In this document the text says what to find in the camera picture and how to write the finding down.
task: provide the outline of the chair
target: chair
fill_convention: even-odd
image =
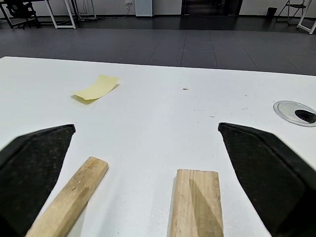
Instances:
[[[25,22],[16,24],[15,26],[26,24],[31,27],[31,22],[35,22],[36,26],[40,25],[38,17],[36,16],[36,11],[34,11],[33,5],[31,2],[24,4],[22,0],[4,0],[5,4],[7,5],[7,9],[11,16],[16,18],[25,18]]]
[[[291,20],[295,17],[296,13],[301,9],[302,10],[302,15],[303,15],[303,11],[304,8],[306,8],[306,6],[304,5],[305,0],[303,0],[303,2],[301,4],[291,4],[291,1],[288,0],[286,2],[286,4],[284,5],[284,7],[282,8],[281,12],[279,13],[279,15],[276,17],[276,22],[286,22],[288,25],[297,25],[297,23],[291,23]],[[280,17],[281,13],[283,12],[283,10],[287,7],[287,19],[286,20],[278,20],[278,18]],[[296,12],[294,13],[293,16],[290,16],[290,8],[296,8]]]

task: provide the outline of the white table leg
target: white table leg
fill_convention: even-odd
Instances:
[[[74,19],[73,19],[73,15],[72,15],[72,13],[71,13],[71,9],[70,9],[68,0],[64,0],[64,3],[65,3],[65,5],[66,5],[66,8],[67,8],[67,10],[68,10],[68,14],[69,14],[69,17],[70,17],[70,20],[71,20],[71,23],[72,23],[71,26],[58,26],[58,25],[56,24],[55,17],[54,17],[54,15],[53,15],[53,11],[52,11],[52,9],[51,9],[51,6],[50,6],[49,1],[48,1],[48,0],[45,0],[45,2],[46,2],[46,5],[47,5],[47,9],[48,9],[50,18],[51,18],[51,20],[52,20],[53,23],[54,23],[55,29],[62,29],[62,28],[73,28],[73,29],[75,29],[75,28],[76,28],[76,25],[75,25],[75,22],[74,22]]]
[[[303,26],[302,23],[303,23],[303,20],[304,20],[304,17],[305,17],[306,12],[307,12],[308,9],[310,8],[311,3],[312,3],[312,0],[310,0],[310,1],[308,2],[307,6],[306,6],[306,9],[305,9],[305,11],[304,11],[304,13],[303,13],[303,15],[302,15],[302,17],[301,17],[299,23],[297,24],[297,27],[296,27],[296,28],[301,28],[301,29],[303,29],[304,31],[307,31],[310,35],[314,32],[314,30],[315,30],[315,28],[316,28],[316,21],[315,21],[315,23],[314,23],[314,25],[313,25],[313,27],[312,27],[311,29],[310,29],[310,28],[307,28],[306,26]]]
[[[49,1],[48,1],[48,0],[45,0],[45,2],[46,2],[46,5],[47,5],[47,9],[48,9],[50,18],[51,18],[51,20],[52,20],[53,23],[54,23],[55,29],[57,29],[57,24],[56,24],[54,15],[53,15],[53,11],[51,10],[51,6],[50,6],[50,4],[49,4]]]
[[[73,15],[71,13],[71,9],[70,9],[68,0],[64,0],[64,3],[66,4],[66,8],[68,10],[68,14],[69,14],[69,17],[70,17],[70,20],[71,20],[71,23],[72,23],[72,27],[75,29],[76,25],[74,23]]]

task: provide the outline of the black trash bin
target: black trash bin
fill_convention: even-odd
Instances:
[[[269,7],[267,11],[267,19],[272,19],[277,11],[276,7]]]

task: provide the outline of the wood grain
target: wood grain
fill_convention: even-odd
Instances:
[[[34,221],[26,236],[66,236],[108,168],[109,166],[105,161],[89,157],[47,210]]]
[[[171,237],[223,237],[218,173],[179,169]]]

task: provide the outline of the doorway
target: doorway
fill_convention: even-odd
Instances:
[[[242,0],[182,0],[181,15],[239,15]]]

